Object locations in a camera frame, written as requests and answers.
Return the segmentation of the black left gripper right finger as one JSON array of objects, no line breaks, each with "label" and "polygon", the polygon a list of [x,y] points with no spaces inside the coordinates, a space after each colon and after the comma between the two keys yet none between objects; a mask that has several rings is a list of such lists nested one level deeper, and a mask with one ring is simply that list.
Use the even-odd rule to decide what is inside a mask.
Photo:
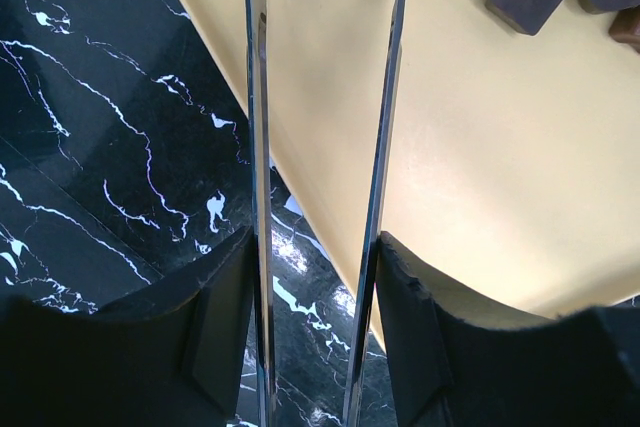
[{"label": "black left gripper right finger", "polygon": [[556,319],[493,300],[389,233],[377,296],[402,426],[635,426],[639,312]]}]

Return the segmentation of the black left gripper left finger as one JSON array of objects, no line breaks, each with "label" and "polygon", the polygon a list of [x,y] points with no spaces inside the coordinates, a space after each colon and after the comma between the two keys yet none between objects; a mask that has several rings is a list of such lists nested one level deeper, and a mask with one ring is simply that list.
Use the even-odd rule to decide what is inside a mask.
[{"label": "black left gripper left finger", "polygon": [[5,426],[223,426],[238,403],[254,236],[93,314],[1,299]]}]

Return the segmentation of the metal tongs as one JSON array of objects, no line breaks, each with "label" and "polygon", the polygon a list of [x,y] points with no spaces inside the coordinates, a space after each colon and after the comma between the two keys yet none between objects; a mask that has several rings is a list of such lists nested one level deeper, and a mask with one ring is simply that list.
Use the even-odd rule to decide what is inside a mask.
[{"label": "metal tongs", "polygon": [[[269,102],[267,78],[267,0],[244,0],[246,16],[246,73],[252,165],[252,222],[257,253],[258,291],[255,295],[259,422],[275,423],[276,362],[273,319],[271,183],[269,174]],[[380,235],[387,169],[402,57],[406,0],[394,0],[376,151],[359,269],[356,306],[346,380],[343,423],[357,426],[364,385],[370,318],[380,252]]]}]

